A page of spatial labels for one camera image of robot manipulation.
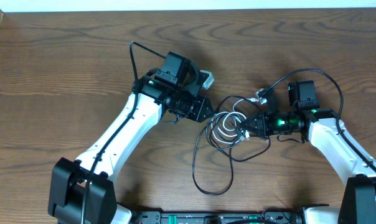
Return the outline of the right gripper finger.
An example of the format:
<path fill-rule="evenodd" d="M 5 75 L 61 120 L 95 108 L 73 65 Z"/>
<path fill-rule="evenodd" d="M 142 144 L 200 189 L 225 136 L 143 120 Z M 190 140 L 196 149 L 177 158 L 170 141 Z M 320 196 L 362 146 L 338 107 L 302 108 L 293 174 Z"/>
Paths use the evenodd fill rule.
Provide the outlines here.
<path fill-rule="evenodd" d="M 255 126 L 255 115 L 252 115 L 241 122 L 241 126 Z"/>
<path fill-rule="evenodd" d="M 258 129 L 256 126 L 241 125 L 240 127 L 244 137 L 258 137 Z"/>

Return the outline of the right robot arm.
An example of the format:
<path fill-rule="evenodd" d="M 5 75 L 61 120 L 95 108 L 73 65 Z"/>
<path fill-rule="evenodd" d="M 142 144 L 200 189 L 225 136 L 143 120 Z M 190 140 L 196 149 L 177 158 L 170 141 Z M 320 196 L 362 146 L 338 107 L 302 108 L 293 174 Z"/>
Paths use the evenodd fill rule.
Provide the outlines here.
<path fill-rule="evenodd" d="M 340 208 L 328 205 L 302 207 L 290 223 L 376 223 L 376 160 L 352 137 L 332 109 L 322 109 L 314 82 L 288 85 L 292 110 L 280 112 L 273 89 L 261 89 L 256 96 L 268 110 L 242 123 L 242 128 L 259 138 L 300 133 L 327 159 L 345 186 Z"/>

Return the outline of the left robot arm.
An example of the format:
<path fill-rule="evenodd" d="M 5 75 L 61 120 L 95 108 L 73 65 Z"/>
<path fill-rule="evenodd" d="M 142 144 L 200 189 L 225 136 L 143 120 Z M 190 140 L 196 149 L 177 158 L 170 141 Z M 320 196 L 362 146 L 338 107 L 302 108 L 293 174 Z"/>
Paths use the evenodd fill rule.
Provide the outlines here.
<path fill-rule="evenodd" d="M 48 213 L 59 223 L 129 223 L 134 213 L 116 201 L 115 184 L 125 162 L 165 112 L 201 123 L 214 114 L 200 94 L 211 72 L 169 52 L 161 68 L 136 78 L 125 107 L 103 135 L 74 161 L 52 170 Z"/>

